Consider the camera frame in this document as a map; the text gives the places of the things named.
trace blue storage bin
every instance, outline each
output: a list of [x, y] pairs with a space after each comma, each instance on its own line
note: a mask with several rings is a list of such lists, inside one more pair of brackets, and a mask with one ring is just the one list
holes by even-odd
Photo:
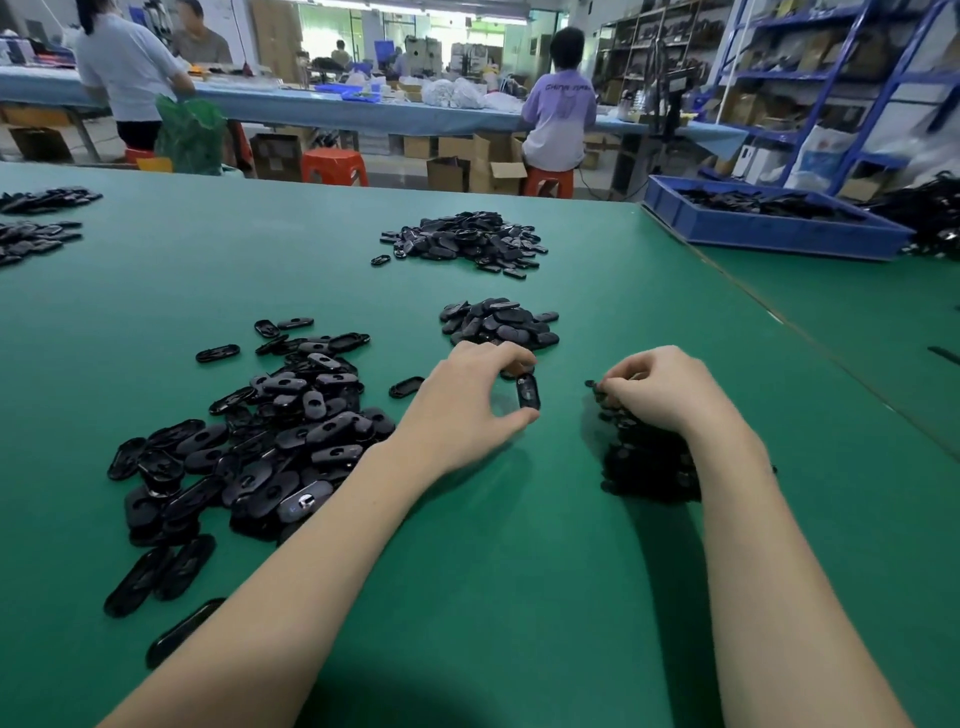
[[[812, 203], [844, 209], [862, 219], [838, 223], [707, 209], [694, 205], [677, 192], [690, 189], [760, 192], [769, 198], [800, 193]], [[819, 192], [739, 182], [705, 182], [654, 175], [647, 184], [643, 204], [681, 239], [697, 245], [890, 260], [913, 234], [903, 225]]]

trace woman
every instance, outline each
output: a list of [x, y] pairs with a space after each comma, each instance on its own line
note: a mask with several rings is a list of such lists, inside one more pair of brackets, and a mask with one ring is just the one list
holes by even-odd
[[120, 15], [114, 0], [77, 0], [84, 34], [74, 54], [80, 80], [109, 104], [128, 147], [152, 152], [160, 131], [158, 94], [193, 93], [193, 82], [159, 38]]

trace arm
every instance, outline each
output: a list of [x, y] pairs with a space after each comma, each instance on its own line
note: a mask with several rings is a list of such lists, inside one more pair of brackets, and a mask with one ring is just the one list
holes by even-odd
[[501, 369], [532, 365], [515, 344], [461, 342], [394, 435], [104, 721], [101, 728], [292, 726], [353, 600], [407, 511], [441, 475], [533, 422], [490, 410]]
[[624, 359], [600, 386], [644, 422], [680, 432], [693, 454], [727, 725], [909, 728], [794, 521], [766, 448], [703, 362], [654, 349]]

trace long work table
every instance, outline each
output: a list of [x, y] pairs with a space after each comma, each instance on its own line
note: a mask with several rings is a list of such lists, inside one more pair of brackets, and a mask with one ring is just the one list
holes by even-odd
[[[336, 94], [292, 88], [268, 90], [204, 82], [197, 82], [196, 86], [198, 95], [216, 103], [226, 118], [257, 124], [325, 127], [408, 136], [513, 132], [520, 124], [518, 114], [490, 109], [442, 109], [426, 104], [350, 102]], [[76, 71], [41, 67], [0, 67], [0, 102], [73, 110], [97, 108], [84, 91]], [[82, 125], [83, 121], [78, 117], [74, 123]], [[594, 129], [613, 134], [647, 132], [646, 125], [606, 116], [597, 119]], [[736, 154], [746, 138], [746, 134], [739, 129], [700, 122], [680, 127], [677, 133], [724, 159]]]
[[[440, 310], [506, 296], [560, 313], [560, 343], [538, 352], [541, 417], [413, 510], [298, 725], [722, 726], [701, 508], [601, 489], [612, 434], [584, 386], [671, 343], [707, 362], [767, 444], [918, 728], [960, 725], [960, 464], [639, 207], [0, 164], [3, 191], [65, 184], [104, 194], [50, 216], [83, 222], [84, 239], [0, 269], [6, 724], [94, 725], [147, 674], [157, 636], [273, 552], [208, 508], [217, 549], [183, 596], [103, 612], [144, 552], [124, 518], [137, 481], [106, 476], [117, 446], [215, 422], [212, 401], [281, 366], [254, 354], [253, 322], [368, 333], [347, 354], [363, 406], [399, 419], [408, 400], [390, 386], [450, 351]], [[370, 265], [382, 231], [464, 209], [535, 226], [549, 254], [526, 280], [463, 260]], [[228, 343], [241, 353], [194, 360]], [[492, 403], [516, 407], [516, 388], [498, 380]]]

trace orange stool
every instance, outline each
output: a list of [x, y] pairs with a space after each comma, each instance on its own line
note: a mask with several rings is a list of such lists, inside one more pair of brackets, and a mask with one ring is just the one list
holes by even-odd
[[555, 182], [557, 184], [557, 197], [561, 200], [573, 199], [573, 170], [566, 172], [547, 172], [537, 167], [527, 167], [527, 182], [523, 185], [524, 197], [553, 197], [550, 194], [544, 194], [549, 191], [548, 188], [541, 189], [545, 182]]
[[359, 152], [349, 149], [311, 149], [303, 153], [300, 163], [304, 182], [322, 182], [323, 184], [353, 185], [353, 175], [360, 178], [360, 184], [369, 187], [367, 167]]
[[155, 155], [146, 149], [127, 147], [127, 151], [123, 153], [123, 156], [127, 160], [127, 164], [136, 164], [138, 159], [153, 159]]

